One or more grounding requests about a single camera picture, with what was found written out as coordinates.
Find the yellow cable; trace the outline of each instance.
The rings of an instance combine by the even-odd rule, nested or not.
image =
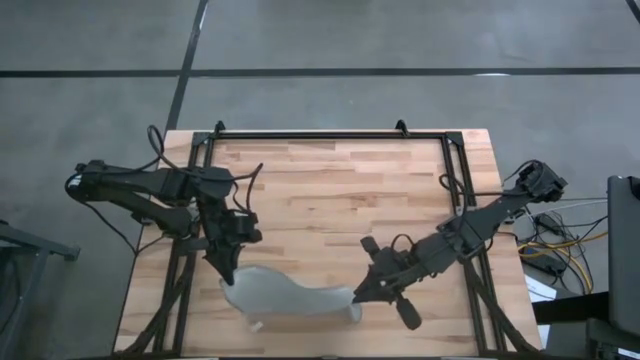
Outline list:
[[[528,245],[528,244],[520,245],[520,246],[518,247],[518,250],[520,250],[520,249],[522,249],[522,248],[526,247],[527,245]],[[585,283],[587,284],[587,293],[588,293],[588,294],[591,294],[591,292],[593,291],[593,284],[591,284],[591,280],[589,280],[589,277],[587,276],[587,272],[586,272],[586,271],[584,271],[584,268],[582,267],[582,264],[580,264],[580,263],[579,263],[579,262],[578,262],[578,261],[577,261],[573,256],[571,256],[571,255],[570,255],[566,250],[561,249],[561,248],[555,248],[555,249],[549,249],[549,250],[547,250],[547,251],[540,251],[540,252],[538,252],[537,254],[520,254],[520,257],[525,257],[525,258],[528,258],[528,257],[537,257],[537,256],[540,256],[540,255],[544,255],[544,254],[550,253],[550,252],[552,252],[552,251],[558,251],[558,252],[560,252],[560,253],[564,254],[567,258],[569,258],[569,261],[573,262],[573,263],[578,267],[578,270],[579,270],[579,271],[580,271],[580,273],[582,274],[582,278],[584,279]]]
[[[605,231],[605,232],[603,232],[601,234],[594,235],[592,237],[584,238],[582,240],[569,241],[569,242],[562,243],[562,244],[540,244],[540,243],[535,243],[535,242],[529,242],[529,243],[526,243],[526,244],[521,245],[520,247],[518,247],[518,250],[522,249],[523,247],[527,247],[527,246],[545,247],[545,248],[549,248],[549,249],[567,248],[567,247],[571,247],[571,246],[577,245],[579,243],[601,239],[604,236],[606,236],[607,234],[609,234],[609,232]]]

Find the wooden table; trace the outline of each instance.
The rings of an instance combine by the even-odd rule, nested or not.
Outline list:
[[[500,189],[488,131],[463,130],[463,134],[475,190]],[[192,131],[170,131],[165,141],[168,158],[186,166],[191,138]],[[247,246],[240,264],[273,267],[305,286],[344,284],[355,288],[370,261],[360,246],[362,237],[372,235],[381,246],[388,245],[399,233],[420,239],[451,213],[449,194],[437,181],[444,172],[438,141],[217,141],[213,159],[214,165],[228,167],[234,175],[249,173],[264,163],[251,195],[264,240]],[[243,199],[247,183],[240,185],[239,199]],[[492,199],[478,200],[482,206]],[[158,236],[157,228],[146,228],[141,244]],[[163,240],[137,258],[116,350],[135,339],[160,305],[169,254],[170,240]],[[527,340],[539,347],[513,239],[496,236],[489,258],[501,307]],[[353,327],[327,330],[303,321],[253,333],[243,316],[225,301],[219,278],[199,255],[184,356],[476,354],[459,264],[407,289],[405,295],[423,318],[422,326],[415,331],[404,327],[394,306],[367,303],[363,304],[362,322]],[[486,311],[483,318],[491,347]],[[173,337],[172,321],[175,319],[169,321],[167,347]]]

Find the wire bundle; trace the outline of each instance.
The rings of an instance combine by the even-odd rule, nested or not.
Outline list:
[[[582,293],[591,294],[593,292],[593,287],[594,287],[593,276],[591,274],[591,268],[589,266],[589,262],[584,256],[586,249],[584,248],[583,244],[585,242],[602,239],[608,234],[608,232],[605,231],[597,235],[589,236],[589,234],[591,234],[596,229],[596,227],[600,225],[600,223],[605,221],[608,216],[603,216],[599,219],[594,220],[593,222],[586,223],[586,224],[566,225],[564,223],[564,219],[562,218],[562,215],[560,215],[559,213],[553,210],[547,211],[547,213],[550,213],[555,217],[555,220],[559,224],[557,232],[560,234],[560,237],[562,238],[562,241],[559,243],[549,243],[545,241],[541,236],[543,233],[546,233],[549,231],[548,230],[540,231],[538,224],[534,221],[531,215],[529,215],[530,214],[529,210],[526,209],[526,211],[528,212],[527,216],[530,218],[531,223],[533,225],[534,235],[526,239],[517,239],[517,236],[516,236],[516,241],[519,244],[518,251],[526,248],[535,248],[535,249],[542,249],[542,250],[537,252],[536,254],[520,254],[520,256],[523,258],[533,258],[533,257],[543,256],[546,254],[554,254],[556,257],[558,257],[558,259],[560,259],[563,263],[565,263],[567,268],[571,270],[571,272],[573,272],[574,275],[578,278],[578,281],[582,288]],[[570,230],[570,228],[586,227],[586,226],[590,226],[590,228],[582,236],[577,236],[573,234]],[[576,255],[572,253],[572,250],[574,249],[578,251]],[[580,258],[584,260],[584,266],[580,263],[579,261]],[[551,285],[555,284],[558,280],[560,280],[560,282],[565,287],[565,289],[568,290],[562,277],[556,277],[556,279],[553,281]]]

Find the gray concrete floor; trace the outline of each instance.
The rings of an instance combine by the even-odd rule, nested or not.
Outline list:
[[[0,70],[179,69],[196,6],[3,1]],[[622,0],[212,0],[194,68],[632,66],[638,35]],[[175,86],[0,79],[0,218],[82,247],[77,263],[50,261],[21,358],[111,350],[132,256],[62,184],[77,162],[150,158],[145,128],[164,126]],[[400,118],[413,128],[488,128],[503,175],[538,158],[569,181],[568,196],[603,196],[609,175],[640,176],[639,86],[640,76],[200,79],[189,82],[178,128],[389,128]],[[137,239],[127,214],[101,210]],[[586,222],[605,213],[562,214]],[[587,249],[595,288],[606,290],[607,243]],[[567,283],[578,291],[571,275]]]

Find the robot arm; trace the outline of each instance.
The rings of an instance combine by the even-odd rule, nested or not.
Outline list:
[[[205,259],[232,285],[242,244],[262,240],[255,213],[227,208],[225,197],[234,181],[228,169],[218,167],[142,171],[92,160],[76,166],[65,189],[80,203],[107,201],[131,211],[142,224],[154,221],[167,236],[183,240],[182,251],[205,250]],[[151,195],[166,206],[138,194]],[[199,212],[196,217],[187,209],[192,200]],[[191,239],[199,225],[205,238]]]
[[[418,328],[422,320],[402,296],[408,286],[443,273],[456,260],[462,262],[476,256],[503,221],[529,203],[557,201],[566,185],[546,164],[534,161],[519,173],[513,189],[484,208],[453,216],[438,225],[437,232],[412,241],[410,250],[396,251],[393,243],[380,249],[374,238],[362,239],[373,263],[354,291],[353,302],[395,301],[405,325],[412,330]]]

